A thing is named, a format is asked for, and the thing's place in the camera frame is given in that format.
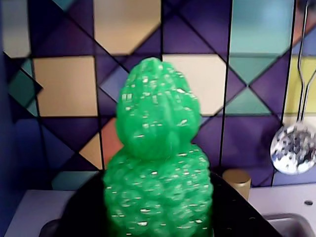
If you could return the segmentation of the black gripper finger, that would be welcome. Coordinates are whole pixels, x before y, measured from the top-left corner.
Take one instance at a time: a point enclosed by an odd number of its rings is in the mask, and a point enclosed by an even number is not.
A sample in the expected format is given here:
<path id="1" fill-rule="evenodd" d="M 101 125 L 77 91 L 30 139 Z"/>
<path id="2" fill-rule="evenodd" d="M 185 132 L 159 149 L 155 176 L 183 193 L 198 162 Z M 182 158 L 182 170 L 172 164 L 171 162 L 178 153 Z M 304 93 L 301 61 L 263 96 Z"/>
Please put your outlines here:
<path id="1" fill-rule="evenodd" d="M 104 172 L 97 172 L 70 197 L 60 218 L 47 222 L 42 237 L 105 237 Z"/>
<path id="2" fill-rule="evenodd" d="M 213 184 L 212 227 L 215 237 L 279 237 L 266 221 L 231 185 L 215 173 Z"/>

